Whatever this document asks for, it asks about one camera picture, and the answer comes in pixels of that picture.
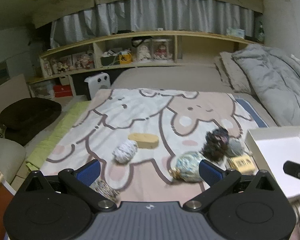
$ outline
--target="gray curtain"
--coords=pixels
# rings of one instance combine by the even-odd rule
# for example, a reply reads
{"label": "gray curtain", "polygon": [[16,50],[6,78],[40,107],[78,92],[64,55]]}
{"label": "gray curtain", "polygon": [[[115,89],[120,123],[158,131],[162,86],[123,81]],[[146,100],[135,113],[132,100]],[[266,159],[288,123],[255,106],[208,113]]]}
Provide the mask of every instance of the gray curtain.
{"label": "gray curtain", "polygon": [[64,16],[52,22],[52,48],[119,30],[201,31],[226,34],[228,27],[253,36],[254,11],[216,0],[120,0]]}

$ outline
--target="plastic container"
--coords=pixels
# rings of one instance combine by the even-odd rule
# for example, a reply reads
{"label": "plastic container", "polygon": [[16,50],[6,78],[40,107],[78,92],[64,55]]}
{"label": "plastic container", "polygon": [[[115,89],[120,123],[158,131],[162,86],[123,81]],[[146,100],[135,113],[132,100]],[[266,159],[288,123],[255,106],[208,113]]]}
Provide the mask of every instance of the plastic container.
{"label": "plastic container", "polygon": [[53,99],[54,98],[53,86],[54,86],[54,82],[52,80],[47,80],[47,81],[31,84],[30,89],[36,98]]}
{"label": "plastic container", "polygon": [[152,61],[152,39],[134,40],[133,61],[134,62],[151,62]]}
{"label": "plastic container", "polygon": [[52,68],[47,58],[43,59],[43,65],[41,65],[41,69],[44,78],[52,76]]}
{"label": "plastic container", "polygon": [[172,59],[172,39],[153,39],[153,59],[168,61]]}

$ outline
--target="metal screw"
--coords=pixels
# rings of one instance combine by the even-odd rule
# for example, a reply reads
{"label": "metal screw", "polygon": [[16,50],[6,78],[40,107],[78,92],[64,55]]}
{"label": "metal screw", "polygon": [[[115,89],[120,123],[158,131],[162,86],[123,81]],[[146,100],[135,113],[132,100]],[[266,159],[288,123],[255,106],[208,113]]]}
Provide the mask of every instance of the metal screw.
{"label": "metal screw", "polygon": [[111,208],[114,205],[114,203],[111,200],[101,200],[98,203],[98,206],[101,208]]}
{"label": "metal screw", "polygon": [[191,209],[197,209],[200,208],[202,204],[197,200],[189,200],[188,202],[186,202],[186,206]]}

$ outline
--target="yellow sponge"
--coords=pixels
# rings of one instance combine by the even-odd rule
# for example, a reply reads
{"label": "yellow sponge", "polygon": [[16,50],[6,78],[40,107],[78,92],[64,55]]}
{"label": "yellow sponge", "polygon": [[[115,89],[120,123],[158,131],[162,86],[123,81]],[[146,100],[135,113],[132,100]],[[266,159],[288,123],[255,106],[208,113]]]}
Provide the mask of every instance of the yellow sponge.
{"label": "yellow sponge", "polygon": [[128,139],[136,141],[138,148],[153,149],[159,145],[159,137],[150,133],[131,133]]}

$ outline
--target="yellow bag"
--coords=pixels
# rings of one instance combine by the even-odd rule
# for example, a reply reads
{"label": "yellow bag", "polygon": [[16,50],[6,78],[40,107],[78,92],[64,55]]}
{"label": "yellow bag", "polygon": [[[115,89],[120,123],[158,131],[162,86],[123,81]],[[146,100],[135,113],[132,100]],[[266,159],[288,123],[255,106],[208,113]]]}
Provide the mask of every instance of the yellow bag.
{"label": "yellow bag", "polygon": [[130,53],[124,54],[124,55],[120,54],[119,61],[120,61],[120,64],[129,64],[132,62],[132,56]]}

